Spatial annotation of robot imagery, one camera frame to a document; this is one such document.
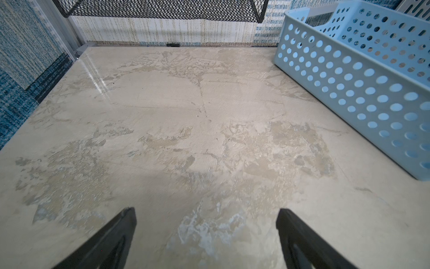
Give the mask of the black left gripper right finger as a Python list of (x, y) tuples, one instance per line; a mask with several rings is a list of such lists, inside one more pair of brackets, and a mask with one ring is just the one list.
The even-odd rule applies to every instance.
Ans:
[(290, 209), (280, 209), (276, 229), (288, 269), (356, 268)]

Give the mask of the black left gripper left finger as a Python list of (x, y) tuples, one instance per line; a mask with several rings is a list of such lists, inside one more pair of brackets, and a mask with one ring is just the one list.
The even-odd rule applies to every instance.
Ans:
[(54, 268), (123, 269), (136, 226), (135, 208), (124, 208)]

